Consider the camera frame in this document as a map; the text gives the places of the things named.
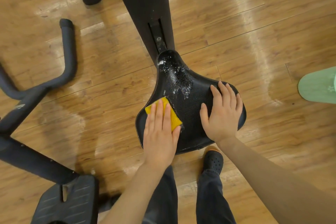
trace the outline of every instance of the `jeans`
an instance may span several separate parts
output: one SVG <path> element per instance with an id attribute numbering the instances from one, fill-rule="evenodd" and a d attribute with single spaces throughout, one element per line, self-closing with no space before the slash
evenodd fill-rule
<path id="1" fill-rule="evenodd" d="M 219 175 L 204 170 L 198 180 L 197 224 L 236 224 L 222 189 Z M 157 185 L 142 224 L 177 224 L 177 189 L 172 166 L 166 169 Z"/>

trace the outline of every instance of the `person's left hand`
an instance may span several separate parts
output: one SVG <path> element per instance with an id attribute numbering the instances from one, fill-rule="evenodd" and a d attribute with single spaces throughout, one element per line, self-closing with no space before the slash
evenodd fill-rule
<path id="1" fill-rule="evenodd" d="M 181 131 L 181 126 L 177 126 L 171 132 L 170 108 L 168 103 L 163 116 L 162 100 L 157 107 L 153 103 L 143 133 L 144 164 L 159 172 L 164 172 L 172 163 Z"/>

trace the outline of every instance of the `yellow cloth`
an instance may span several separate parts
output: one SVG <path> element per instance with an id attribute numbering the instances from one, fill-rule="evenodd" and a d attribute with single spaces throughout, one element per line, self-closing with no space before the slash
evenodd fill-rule
<path id="1" fill-rule="evenodd" d="M 161 98 L 162 102 L 163 102 L 163 115 L 165 114 L 165 109 L 166 109 L 166 105 L 167 103 L 169 103 L 168 99 L 166 97 Z M 147 115 L 149 115 L 151 113 L 151 107 L 152 105 L 149 105 L 147 107 L 145 107 L 145 111 L 147 113 Z M 171 121 L 171 130 L 173 131 L 177 126 L 182 124 L 182 121 L 180 121 L 180 119 L 178 118 L 178 116 L 176 115 L 176 113 L 174 112 L 173 108 L 170 108 L 170 121 Z"/>

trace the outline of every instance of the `finger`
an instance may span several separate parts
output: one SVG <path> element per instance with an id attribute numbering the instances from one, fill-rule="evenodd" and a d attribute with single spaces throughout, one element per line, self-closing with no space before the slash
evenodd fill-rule
<path id="1" fill-rule="evenodd" d="M 149 117 L 150 117 L 150 114 L 148 114 L 147 118 L 146 118 L 145 130 L 143 132 L 143 138 L 144 139 L 148 135 L 148 131 L 149 131 Z"/>
<path id="2" fill-rule="evenodd" d="M 159 99 L 156 107 L 156 115 L 155 115 L 155 130 L 162 130 L 162 122 L 163 122 L 163 102 L 162 99 Z"/>
<path id="3" fill-rule="evenodd" d="M 237 106 L 236 106 L 236 111 L 239 115 L 242 114 L 242 111 L 243 111 L 243 101 L 242 101 L 242 98 L 240 96 L 240 94 L 238 93 L 237 94 Z"/>
<path id="4" fill-rule="evenodd" d="M 237 105 L 237 97 L 235 92 L 233 91 L 233 89 L 231 88 L 230 84 L 226 84 L 225 85 L 230 93 L 230 107 L 231 109 L 235 110 L 236 109 L 236 105 Z"/>
<path id="5" fill-rule="evenodd" d="M 173 136 L 174 149 L 176 149 L 176 147 L 177 147 L 177 142 L 179 141 L 180 131 L 181 131 L 181 126 L 177 126 L 173 130 L 172 136 Z"/>
<path id="6" fill-rule="evenodd" d="M 156 104 L 152 103 L 152 107 L 150 109 L 150 114 L 149 114 L 149 133 L 154 131 L 155 128 L 155 114 L 156 114 Z"/>
<path id="7" fill-rule="evenodd" d="M 213 95 L 213 106 L 215 106 L 215 107 L 222 106 L 222 94 L 213 85 L 210 86 L 210 89 L 211 89 L 211 92 L 212 92 L 212 95 Z"/>
<path id="8" fill-rule="evenodd" d="M 218 86 L 220 84 L 223 85 L 223 87 L 222 87 L 223 89 L 222 88 L 220 89 L 220 90 L 222 90 L 222 94 L 223 94 L 222 106 L 230 106 L 230 93 L 229 93 L 229 90 L 226 86 L 228 83 L 226 83 L 226 85 L 224 86 L 224 84 L 221 81 L 219 81 Z"/>
<path id="9" fill-rule="evenodd" d="M 199 115 L 201 116 L 202 127 L 204 130 L 206 130 L 209 126 L 208 108 L 206 104 L 201 104 L 201 110 L 199 111 Z"/>
<path id="10" fill-rule="evenodd" d="M 165 116 L 163 117 L 163 127 L 165 131 L 171 131 L 171 120 L 170 120 L 171 106 L 169 103 L 166 105 Z"/>

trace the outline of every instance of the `light green plastic container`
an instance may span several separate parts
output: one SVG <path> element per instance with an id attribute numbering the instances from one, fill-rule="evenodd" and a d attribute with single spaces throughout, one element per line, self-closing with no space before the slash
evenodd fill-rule
<path id="1" fill-rule="evenodd" d="M 306 74 L 298 89 L 305 100 L 336 104 L 336 67 Z"/>

